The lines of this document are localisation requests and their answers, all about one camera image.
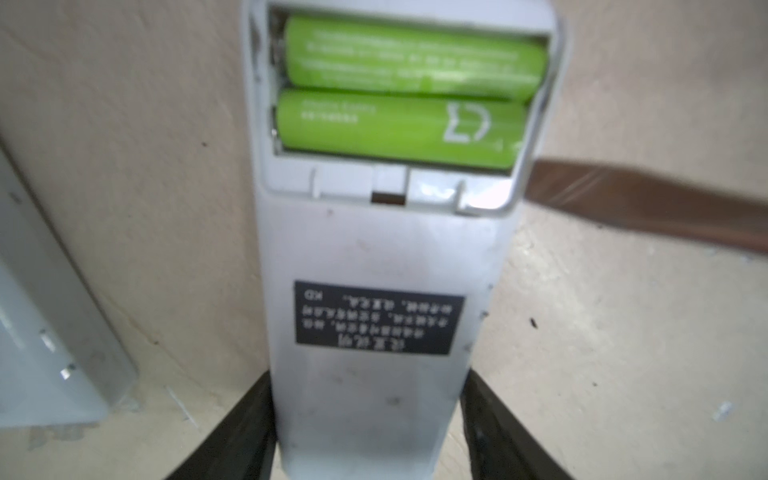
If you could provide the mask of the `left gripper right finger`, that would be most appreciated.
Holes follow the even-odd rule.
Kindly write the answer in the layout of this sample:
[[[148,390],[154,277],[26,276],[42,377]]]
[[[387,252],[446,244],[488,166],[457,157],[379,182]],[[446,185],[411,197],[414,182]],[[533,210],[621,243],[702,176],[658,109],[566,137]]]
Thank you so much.
[[[571,480],[473,369],[460,397],[474,480]]]

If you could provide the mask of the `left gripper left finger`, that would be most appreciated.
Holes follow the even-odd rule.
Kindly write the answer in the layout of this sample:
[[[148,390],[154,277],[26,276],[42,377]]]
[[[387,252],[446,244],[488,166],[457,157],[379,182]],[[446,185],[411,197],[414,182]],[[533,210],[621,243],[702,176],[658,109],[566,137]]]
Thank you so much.
[[[167,479],[269,479],[276,445],[271,377],[265,372]]]

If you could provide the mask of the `white remote control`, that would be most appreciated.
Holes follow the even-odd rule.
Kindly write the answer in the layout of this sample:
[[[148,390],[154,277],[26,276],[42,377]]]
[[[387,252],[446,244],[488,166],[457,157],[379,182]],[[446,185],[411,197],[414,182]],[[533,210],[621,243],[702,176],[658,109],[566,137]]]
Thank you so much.
[[[1,426],[99,422],[137,370],[8,157],[1,158]]]

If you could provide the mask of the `black yellow screwdriver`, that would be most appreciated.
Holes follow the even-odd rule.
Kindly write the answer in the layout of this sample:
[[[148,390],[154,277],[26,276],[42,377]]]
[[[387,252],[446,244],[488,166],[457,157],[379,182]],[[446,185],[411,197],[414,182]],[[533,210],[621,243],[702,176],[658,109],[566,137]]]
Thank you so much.
[[[540,158],[525,199],[612,228],[767,253],[767,202],[617,165]]]

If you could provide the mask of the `red remote control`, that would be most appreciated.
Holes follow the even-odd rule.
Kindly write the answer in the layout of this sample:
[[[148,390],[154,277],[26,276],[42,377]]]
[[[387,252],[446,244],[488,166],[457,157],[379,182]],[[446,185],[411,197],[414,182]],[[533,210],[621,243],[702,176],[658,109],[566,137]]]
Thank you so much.
[[[548,67],[527,101],[294,85],[294,15],[537,41]],[[550,1],[246,1],[248,138],[282,467],[291,479],[431,479],[516,229],[567,60]],[[514,166],[486,170],[291,150],[290,89],[515,102]]]

